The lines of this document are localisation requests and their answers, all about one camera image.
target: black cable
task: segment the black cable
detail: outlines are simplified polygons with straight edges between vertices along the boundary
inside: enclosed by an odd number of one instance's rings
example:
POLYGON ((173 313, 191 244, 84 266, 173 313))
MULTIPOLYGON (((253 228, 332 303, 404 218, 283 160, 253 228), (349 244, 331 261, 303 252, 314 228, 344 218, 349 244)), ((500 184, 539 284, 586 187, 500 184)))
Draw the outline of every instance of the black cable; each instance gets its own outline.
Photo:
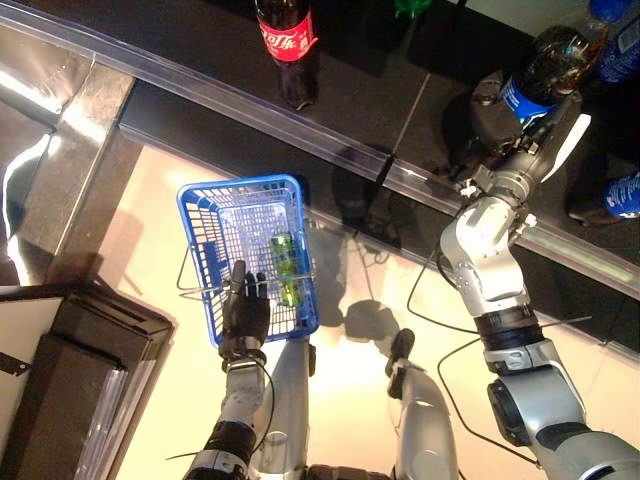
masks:
POLYGON ((434 319, 429 318, 429 317, 425 317, 424 315, 421 315, 418 312, 414 312, 411 309, 411 299, 413 298, 413 293, 416 291, 416 288, 418 287, 418 283, 420 283, 420 279, 422 278, 422 274, 424 273, 424 271, 426 269, 427 269, 427 265, 425 264, 425 265, 423 265, 422 270, 420 271, 420 274, 418 275, 418 278, 416 279, 416 283, 413 284, 413 288, 411 289, 411 293, 409 293, 409 298, 407 298, 407 310, 409 311, 409 313, 413 313, 416 317, 420 317, 423 320, 426 320, 427 322, 433 323, 433 324, 438 325, 440 327, 449 328, 449 329, 455 330, 457 332, 471 333, 471 334, 477 335, 478 332, 476 332, 475 330, 467 330, 466 328, 455 327, 455 326, 449 325, 447 323, 438 322, 437 320, 434 320, 434 319))
POLYGON ((192 456, 192 455, 197 455, 197 454, 199 454, 199 453, 200 453, 200 452, 181 453, 180 455, 174 455, 173 457, 167 457, 167 458, 165 458, 164 460, 165 460, 165 462, 166 462, 166 461, 169 461, 169 460, 173 460, 173 459, 175 459, 175 458, 190 457, 190 456, 192 456))
POLYGON ((375 301, 375 297, 373 295, 373 288, 371 288, 371 279, 369 278, 369 270, 367 269, 367 262, 364 259, 364 255, 360 250, 360 245, 356 241, 356 248, 358 249, 358 255, 360 256, 360 261, 362 262, 362 268, 364 268, 364 277, 367 281, 367 288, 369 289, 369 295, 371 296, 371 300, 375 301))
MULTIPOLYGON (((555 327, 557 325, 569 325, 572 323, 578 323, 578 322, 584 322, 585 320, 590 320, 591 318, 593 318, 591 315, 586 316, 586 317, 579 317, 579 318, 573 318, 570 320, 559 320, 557 322, 553 322, 553 323, 548 323, 546 325, 542 325, 541 328, 548 328, 548 327, 555 327)), ((460 352, 461 350, 464 350, 465 348, 473 345, 474 343, 476 343, 477 341, 479 341, 480 338, 476 338, 474 340, 471 340, 470 342, 465 343, 464 345, 462 345, 461 347, 456 348, 455 350, 452 350, 451 352, 447 353, 444 357, 442 357, 440 359, 440 361, 438 362, 438 366, 437 366, 437 370, 438 370, 438 376, 440 377, 440 381, 442 382, 442 386, 444 387, 445 391, 447 392, 447 395, 449 397, 449 400, 451 400, 451 404, 453 405, 454 410, 456 411, 456 415, 458 416, 458 418, 460 419, 460 423, 462 423, 462 426, 472 435, 486 441, 489 442, 492 445, 495 445, 496 447, 499 447, 509 453, 513 453, 514 455, 516 455, 517 457, 520 457, 522 460, 525 460, 533 465, 538 465, 538 462, 530 459, 529 457, 522 455, 519 452, 516 452, 515 450, 506 447, 504 445, 502 445, 501 443, 496 442, 495 440, 492 440, 489 437, 486 437, 474 430, 472 430, 467 423, 464 421, 464 418, 462 418, 462 413, 460 412, 460 409, 458 408, 458 405, 456 404, 456 401, 453 399, 453 394, 451 393, 451 391, 449 390, 449 386, 447 385, 446 380, 444 379, 444 376, 442 375, 442 369, 441 366, 442 364, 445 362, 445 360, 447 360, 448 358, 452 357, 453 355, 455 355, 456 353, 460 352)), ((458 473, 460 474, 460 476, 463 478, 464 480, 464 475, 462 475, 462 472, 459 470, 458 473)))
POLYGON ((475 437, 480 438, 481 440, 484 440, 485 442, 489 442, 490 444, 501 448, 509 453, 514 454, 515 456, 521 458, 522 460, 529 462, 532 465, 537 465, 538 462, 536 462, 535 460, 530 459, 529 457, 527 457, 526 455, 522 455, 519 452, 516 452, 515 450, 509 448, 509 447, 505 447, 504 445, 502 445, 501 443, 496 442, 495 440, 486 437, 484 435, 482 435, 481 433, 476 432, 475 430, 472 430, 469 425, 467 425, 467 422, 464 421, 464 418, 462 418, 462 413, 460 413, 460 409, 458 408, 458 405, 456 404, 456 401, 453 399, 453 395, 451 394, 451 391, 449 390, 449 387, 447 385, 446 380, 444 379, 444 377, 442 376, 442 371, 441 371, 441 366, 442 364, 448 359, 450 358, 452 355, 455 355, 456 353, 458 353, 459 351, 473 345, 476 342, 479 342, 480 339, 476 338, 474 340, 471 340, 470 342, 465 343, 464 345, 462 345, 461 347, 456 348, 455 350, 452 350, 451 352, 447 353, 444 357, 442 357, 440 359, 440 361, 438 362, 438 366, 437 366, 437 370, 438 370, 438 376, 440 377, 440 381, 442 382, 442 386, 444 387, 445 391, 447 392, 447 395, 449 396, 449 400, 451 400, 451 404, 453 405, 453 409, 456 411, 456 414, 458 415, 458 418, 460 419, 460 423, 462 423, 462 426, 465 428, 465 430, 467 430, 467 432, 469 432, 471 435, 474 435, 475 437))
MULTIPOLYGON (((251 360, 258 367, 260 367, 262 369, 262 371, 264 372, 264 374, 269 379, 269 385, 271 386, 271 413, 269 414, 269 421, 267 422, 267 428, 264 431, 264 435, 262 435, 262 438, 256 444, 255 448, 251 452, 251 455, 253 455, 254 453, 256 453, 260 449, 260 447, 264 443, 265 439, 267 438, 267 434, 269 433, 269 429, 271 428, 271 422, 273 421, 273 413, 274 413, 275 407, 276 407, 276 390, 275 390, 275 387, 273 386, 273 379, 271 378, 271 375, 269 375, 269 372, 267 372, 267 369, 264 368, 264 365, 262 365, 258 360, 256 360, 253 357, 243 357, 243 358, 240 358, 240 360, 251 360)), ((180 455, 174 455, 173 457, 165 458, 165 461, 173 460, 175 458, 189 457, 189 456, 192 456, 192 455, 197 455, 198 453, 200 453, 200 452, 198 451, 198 452, 191 452, 191 453, 182 453, 180 455)))
POLYGON ((253 449, 253 451, 251 452, 251 455, 253 455, 254 453, 256 453, 260 447, 262 446, 262 444, 264 443, 265 439, 267 438, 267 434, 269 433, 269 429, 271 428, 271 421, 273 420, 273 412, 276 409, 276 389, 273 386, 273 379, 271 378, 271 375, 269 375, 269 372, 267 372, 267 369, 264 368, 264 365, 262 365, 258 360, 256 360, 255 358, 252 357, 247 357, 250 360, 253 360, 253 362, 262 369, 262 371, 264 372, 264 374, 267 376, 267 378, 269 379, 269 385, 271 386, 271 413, 269 414, 269 421, 267 422, 267 428, 265 428, 264 430, 264 435, 262 435, 262 438, 260 439, 260 441, 256 444, 256 447, 253 449))
POLYGON ((447 275, 447 273, 444 271, 444 268, 442 268, 442 257, 444 257, 444 253, 442 253, 440 244, 438 244, 438 246, 436 247, 436 267, 438 268, 438 272, 440 272, 442 278, 444 278, 449 285, 458 290, 458 286, 453 280, 451 280, 451 278, 449 278, 449 275, 447 275))

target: blue bottle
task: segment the blue bottle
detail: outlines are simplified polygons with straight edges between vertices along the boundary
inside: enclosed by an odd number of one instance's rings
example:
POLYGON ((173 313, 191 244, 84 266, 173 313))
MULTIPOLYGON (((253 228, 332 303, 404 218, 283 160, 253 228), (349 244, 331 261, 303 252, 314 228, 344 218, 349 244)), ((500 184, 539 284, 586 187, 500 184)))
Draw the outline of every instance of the blue bottle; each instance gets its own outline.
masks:
POLYGON ((640 69, 640 16, 624 27, 607 45, 598 64, 598 76, 615 85, 640 69))
POLYGON ((596 185, 587 197, 573 199, 568 213, 585 227, 640 217, 640 172, 596 185))

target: red bottle label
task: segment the red bottle label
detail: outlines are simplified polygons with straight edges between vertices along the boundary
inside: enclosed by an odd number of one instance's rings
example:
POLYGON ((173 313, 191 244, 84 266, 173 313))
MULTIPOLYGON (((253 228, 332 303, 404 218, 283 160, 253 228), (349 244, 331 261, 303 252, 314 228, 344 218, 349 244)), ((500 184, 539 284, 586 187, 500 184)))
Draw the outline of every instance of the red bottle label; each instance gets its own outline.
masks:
POLYGON ((311 10, 302 22, 289 30, 276 30, 262 21, 258 23, 267 50, 273 58, 283 62, 300 60, 318 41, 311 28, 311 10))

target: white floor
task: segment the white floor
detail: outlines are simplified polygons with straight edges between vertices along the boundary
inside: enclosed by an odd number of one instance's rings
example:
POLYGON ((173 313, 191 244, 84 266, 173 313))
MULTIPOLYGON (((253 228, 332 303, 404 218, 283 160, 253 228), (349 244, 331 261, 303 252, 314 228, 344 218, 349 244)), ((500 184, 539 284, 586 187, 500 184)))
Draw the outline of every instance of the white floor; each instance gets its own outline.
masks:
MULTIPOLYGON (((182 478, 191 459, 165 458, 199 450, 219 413, 224 374, 209 343, 202 305, 179 297, 176 288, 186 248, 176 192, 187 183, 219 178, 202 165, 145 148, 100 250, 100 274, 111 286, 177 324, 173 347, 119 480, 182 478)), ((322 323, 327 326, 311 338, 317 347, 317 370, 310 379, 308 463, 389 473, 398 409, 386 395, 386 357, 381 350, 388 348, 398 328, 409 327, 417 337, 411 359, 437 378, 438 360, 471 337, 433 326, 407 311, 419 265, 394 255, 376 264, 362 245, 328 229, 313 231, 310 243, 322 323)), ((183 283, 197 286, 190 260, 183 283)), ((458 293, 437 273, 425 272, 412 307, 439 321, 473 328, 458 293)), ((565 327, 545 333, 555 341, 583 396, 591 428, 639 446, 638 364, 565 327)), ((267 367, 275 364, 279 348, 280 342, 265 347, 267 367)), ((501 441, 485 393, 494 377, 485 367, 481 346, 474 344, 452 357, 444 372, 470 426, 501 441)), ((455 416, 453 425, 459 464, 469 480, 546 478, 533 466, 472 437, 455 416)))

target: blue bottle label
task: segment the blue bottle label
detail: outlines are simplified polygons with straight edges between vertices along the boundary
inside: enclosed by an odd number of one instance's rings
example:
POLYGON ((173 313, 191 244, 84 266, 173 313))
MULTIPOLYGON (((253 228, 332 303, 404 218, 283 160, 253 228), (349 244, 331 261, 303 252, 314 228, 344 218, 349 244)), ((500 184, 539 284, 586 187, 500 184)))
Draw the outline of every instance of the blue bottle label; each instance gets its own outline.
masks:
POLYGON ((605 190, 604 204, 616 217, 640 216, 640 172, 612 181, 605 190))
POLYGON ((640 68, 640 18, 636 18, 609 43, 598 66, 606 83, 619 83, 640 68))
POLYGON ((533 103, 518 90, 511 78, 502 90, 502 98, 525 127, 536 118, 544 117, 553 108, 553 105, 545 107, 544 105, 533 103))

